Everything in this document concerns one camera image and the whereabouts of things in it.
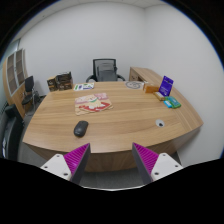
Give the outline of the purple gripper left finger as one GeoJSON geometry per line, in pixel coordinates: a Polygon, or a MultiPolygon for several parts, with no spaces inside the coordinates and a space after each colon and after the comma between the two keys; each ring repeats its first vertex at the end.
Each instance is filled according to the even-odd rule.
{"type": "Polygon", "coordinates": [[[65,180],[79,184],[91,153],[90,144],[62,155],[55,154],[41,168],[65,180]]]}

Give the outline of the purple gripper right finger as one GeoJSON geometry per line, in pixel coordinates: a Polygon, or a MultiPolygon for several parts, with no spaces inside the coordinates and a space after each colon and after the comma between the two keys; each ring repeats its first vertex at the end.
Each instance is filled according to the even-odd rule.
{"type": "Polygon", "coordinates": [[[144,185],[182,169],[167,153],[157,154],[137,143],[132,144],[132,154],[144,185]]]}

